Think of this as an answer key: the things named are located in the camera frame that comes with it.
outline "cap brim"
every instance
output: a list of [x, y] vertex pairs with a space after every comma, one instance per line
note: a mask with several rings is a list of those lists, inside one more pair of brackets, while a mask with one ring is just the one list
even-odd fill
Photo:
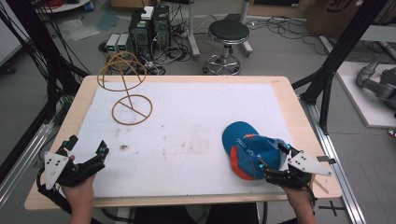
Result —
[[243, 138], [248, 133], [259, 134], [250, 124], [244, 121], [234, 122], [224, 130], [222, 143], [229, 155], [231, 153], [231, 147], [235, 145], [235, 140]]

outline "floor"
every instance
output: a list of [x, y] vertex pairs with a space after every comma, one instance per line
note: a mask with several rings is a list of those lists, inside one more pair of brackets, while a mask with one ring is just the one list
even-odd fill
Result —
[[[83, 18], [86, 26], [95, 26], [104, 16], [111, 16], [106, 4], [99, 5], [94, 12], [76, 9], [67, 13], [56, 15], [58, 22]], [[104, 55], [98, 50], [101, 42], [114, 33], [124, 33], [128, 30], [128, 12], [117, 11], [115, 15], [119, 20], [114, 20], [116, 26], [101, 29], [99, 35], [73, 41], [67, 39], [70, 46], [81, 62], [93, 73], [97, 73], [104, 65]], [[263, 18], [248, 17], [247, 21], [262, 20]], [[194, 19], [196, 35], [201, 56], [186, 62], [171, 63], [165, 66], [167, 75], [205, 75], [203, 64], [212, 54], [220, 53], [222, 45], [206, 35], [207, 26], [213, 21], [210, 16], [197, 16]], [[293, 31], [306, 32], [304, 24], [293, 21], [290, 24]], [[314, 37], [306, 36], [304, 39], [296, 35], [285, 33], [281, 36], [274, 28], [271, 30], [259, 21], [252, 26], [249, 24], [249, 44], [254, 52], [246, 58], [246, 54], [234, 48], [233, 54], [241, 60], [243, 65], [240, 76], [285, 76], [290, 82], [295, 82], [317, 71], [326, 60], [326, 51], [321, 43]], [[55, 37], [62, 53], [59, 39]], [[359, 43], [347, 58], [348, 61], [369, 61], [375, 55], [384, 58], [384, 62], [394, 61], [379, 49], [367, 48], [368, 42]], [[2, 72], [0, 75], [0, 162], [3, 162], [8, 153], [18, 143], [25, 130], [29, 127], [35, 116], [46, 103], [46, 83], [39, 75], [32, 60], [21, 50], [11, 60], [17, 69], [14, 74]], [[304, 92], [306, 87], [296, 90]], [[357, 198], [366, 223], [394, 223], [396, 218], [396, 182], [393, 170], [396, 170], [395, 138], [390, 138], [385, 129], [366, 128], [356, 109], [343, 90], [337, 77], [333, 80], [332, 98], [329, 110], [328, 131], [336, 149], [339, 160], [344, 168], [349, 184]], [[37, 169], [35, 161], [21, 177], [21, 181], [7, 198], [0, 210], [2, 223], [67, 223], [69, 215], [56, 211], [28, 211], [24, 208], [24, 200], [35, 182]], [[342, 199], [319, 200], [316, 207], [318, 223], [351, 223]], [[202, 206], [189, 206], [191, 216], [197, 223], [205, 223]], [[294, 216], [288, 202], [269, 202], [267, 223], [279, 223]], [[114, 223], [105, 217], [99, 209], [95, 209], [95, 218], [103, 223]]]

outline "blue cap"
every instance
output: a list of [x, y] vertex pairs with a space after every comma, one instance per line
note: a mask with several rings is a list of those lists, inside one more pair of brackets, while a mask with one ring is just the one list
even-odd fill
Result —
[[261, 136], [244, 121], [230, 124], [223, 132], [222, 143], [230, 156], [233, 171], [242, 179], [265, 178], [259, 158], [268, 168], [279, 170], [287, 157], [277, 146], [285, 144], [283, 140]]

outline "wooden table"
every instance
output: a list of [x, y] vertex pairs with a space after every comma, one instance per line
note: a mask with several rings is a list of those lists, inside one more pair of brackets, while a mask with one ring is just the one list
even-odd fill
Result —
[[[135, 77], [126, 77], [126, 81]], [[120, 77], [106, 77], [106, 81], [119, 82]], [[312, 157], [323, 156], [324, 153], [314, 134], [310, 123], [285, 77], [224, 77], [224, 76], [150, 76], [146, 77], [145, 83], [262, 83], [271, 84], [284, 120], [290, 131], [293, 146], [304, 150]], [[64, 123], [54, 140], [50, 151], [56, 151], [63, 140], [71, 135], [78, 134], [81, 123], [90, 108], [92, 99], [98, 87], [96, 76], [85, 77], [78, 94], [70, 107]], [[341, 189], [333, 176], [316, 175], [314, 192], [318, 198], [337, 198], [341, 196]], [[96, 198], [95, 207], [122, 207], [144, 206], [161, 204], [208, 204], [208, 203], [241, 203], [241, 202], [266, 202], [286, 200], [286, 194], [216, 194], [216, 195], [192, 195], [192, 196], [159, 196], [159, 197], [130, 197], [130, 198]], [[25, 208], [28, 210], [55, 209], [58, 208], [53, 202], [37, 192], [35, 183], [26, 199]]]

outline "black stool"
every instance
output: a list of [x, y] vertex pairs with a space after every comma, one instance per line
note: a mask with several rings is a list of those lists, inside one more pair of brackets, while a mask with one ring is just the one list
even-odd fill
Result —
[[249, 30], [239, 21], [215, 21], [209, 26], [209, 36], [224, 44], [221, 55], [210, 57], [203, 67], [206, 74], [237, 75], [241, 72], [241, 63], [233, 55], [232, 45], [242, 44], [248, 40]]

